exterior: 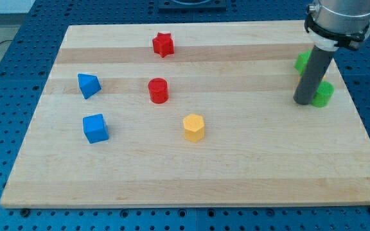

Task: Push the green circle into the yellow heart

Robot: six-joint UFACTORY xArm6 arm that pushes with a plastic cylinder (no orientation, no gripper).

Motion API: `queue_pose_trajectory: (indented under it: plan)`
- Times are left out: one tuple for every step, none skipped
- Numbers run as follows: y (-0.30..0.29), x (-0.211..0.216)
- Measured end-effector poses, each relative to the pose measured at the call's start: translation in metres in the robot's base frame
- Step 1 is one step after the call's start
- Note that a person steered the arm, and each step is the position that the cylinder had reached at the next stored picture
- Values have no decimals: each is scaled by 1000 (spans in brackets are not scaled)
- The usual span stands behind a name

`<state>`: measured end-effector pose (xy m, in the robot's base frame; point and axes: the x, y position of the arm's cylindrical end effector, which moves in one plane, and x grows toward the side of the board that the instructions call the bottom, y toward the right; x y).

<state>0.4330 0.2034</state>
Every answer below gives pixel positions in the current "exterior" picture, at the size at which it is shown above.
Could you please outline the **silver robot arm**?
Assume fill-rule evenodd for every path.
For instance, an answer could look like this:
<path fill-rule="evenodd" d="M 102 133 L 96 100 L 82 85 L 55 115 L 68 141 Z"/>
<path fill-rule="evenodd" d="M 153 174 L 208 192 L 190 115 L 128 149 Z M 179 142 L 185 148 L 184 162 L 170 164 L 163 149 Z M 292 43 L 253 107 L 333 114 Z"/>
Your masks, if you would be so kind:
<path fill-rule="evenodd" d="M 304 28 L 323 51 L 356 51 L 370 36 L 370 0 L 314 0 L 306 13 Z"/>

